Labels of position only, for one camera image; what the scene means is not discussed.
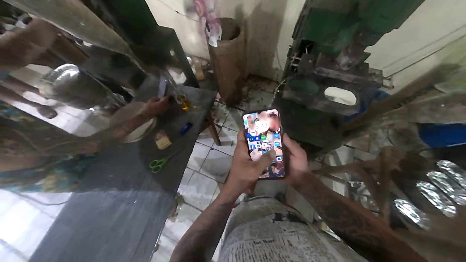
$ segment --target metal machine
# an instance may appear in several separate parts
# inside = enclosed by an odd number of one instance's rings
[[[367,88],[390,88],[382,71],[365,60],[372,46],[399,28],[424,0],[327,0],[304,3],[293,32],[283,82],[274,104],[291,137],[335,148],[343,116],[359,112]],[[355,101],[339,103],[329,87],[350,91]]]

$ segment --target green scissors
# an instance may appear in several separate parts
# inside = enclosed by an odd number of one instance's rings
[[[149,164],[149,168],[151,169],[152,173],[158,173],[160,170],[162,170],[162,167],[164,167],[164,165],[168,162],[168,160],[172,158],[174,155],[176,155],[177,152],[178,150],[176,150],[173,154],[171,154],[170,156],[166,158],[152,161]]]

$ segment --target workbench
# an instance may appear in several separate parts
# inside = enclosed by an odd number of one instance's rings
[[[86,171],[30,262],[147,262],[175,199],[186,164],[216,93],[182,87],[191,101],[185,112],[173,100],[154,130],[140,141],[103,149]],[[135,99],[157,96],[142,86]],[[191,129],[178,134],[187,123]],[[172,145],[159,150],[154,135],[164,130]],[[149,163],[177,152],[157,174]]]

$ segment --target phone screen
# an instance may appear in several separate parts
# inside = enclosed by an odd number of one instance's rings
[[[284,178],[285,164],[281,143],[280,115],[277,109],[248,113],[243,116],[249,155],[258,161],[269,150],[275,150],[273,163],[259,178]]]

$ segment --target wall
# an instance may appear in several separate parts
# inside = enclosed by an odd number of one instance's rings
[[[197,16],[186,14],[183,0],[146,0],[157,23],[172,27],[187,54],[208,58]],[[248,72],[279,80],[286,62],[291,34],[304,0],[218,0],[221,16],[244,21],[247,36]],[[466,34],[466,1],[425,0],[396,30],[374,46],[367,62],[393,75],[395,90],[439,64],[429,56]]]
[[[196,14],[183,0],[146,0],[161,26],[175,29],[187,54],[209,58]],[[278,81],[291,34],[305,0],[218,0],[220,16],[242,21],[247,39],[247,72]]]

